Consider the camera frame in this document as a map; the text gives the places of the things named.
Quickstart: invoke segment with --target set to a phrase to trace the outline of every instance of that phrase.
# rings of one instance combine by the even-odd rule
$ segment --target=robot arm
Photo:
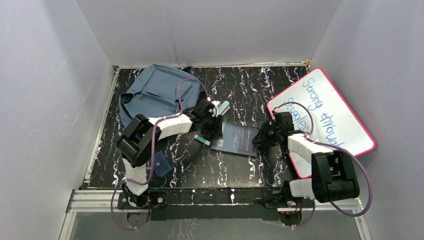
[[[360,194],[352,159],[341,151],[314,144],[295,130],[290,112],[275,113],[253,139],[260,146],[279,143],[286,152],[299,154],[312,166],[311,178],[284,182],[285,200],[317,199],[320,203],[357,198]]]
[[[147,118],[142,114],[135,116],[125,128],[116,146],[120,150],[125,165],[127,179],[145,183],[147,181],[146,164],[151,158],[153,141],[177,134],[186,134],[197,130],[207,136],[222,137],[223,116],[217,115],[219,102],[202,99],[192,109],[191,113],[164,118]],[[132,201],[143,207],[148,201],[148,195],[143,194],[149,186],[127,182],[123,190]]]

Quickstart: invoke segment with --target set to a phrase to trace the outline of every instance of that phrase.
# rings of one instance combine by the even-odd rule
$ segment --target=blue backpack
[[[161,118],[176,114],[180,109],[177,87],[191,74],[167,65],[150,65],[135,79],[126,93],[119,96],[119,116],[126,127],[137,114],[147,118]],[[180,94],[183,109],[196,106],[200,84],[185,81]]]

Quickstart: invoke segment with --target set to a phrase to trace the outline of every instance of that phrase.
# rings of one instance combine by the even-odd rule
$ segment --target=white enclosure panel
[[[0,3],[1,239],[58,239],[113,68],[75,0]]]
[[[311,59],[341,1],[169,2],[178,62],[213,66]]]
[[[165,0],[77,0],[114,66],[177,63]]]
[[[344,0],[311,61],[375,139],[359,160],[373,183],[365,218],[376,240],[424,236],[423,26],[422,0]]]
[[[341,0],[77,0],[113,65],[301,62]]]

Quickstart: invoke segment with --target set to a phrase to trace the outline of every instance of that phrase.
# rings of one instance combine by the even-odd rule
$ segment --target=dark blue book cover
[[[212,139],[211,149],[223,153],[257,157],[256,144],[252,142],[259,129],[250,126],[222,123],[222,138]]]

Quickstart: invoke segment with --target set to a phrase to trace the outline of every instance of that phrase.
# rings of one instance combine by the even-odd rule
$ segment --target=gray floor
[[[126,213],[117,213],[126,223]],[[337,211],[316,211],[302,228],[292,230],[260,219],[179,219],[152,221],[137,231],[120,228],[109,212],[78,212],[72,240],[359,240],[355,219]]]

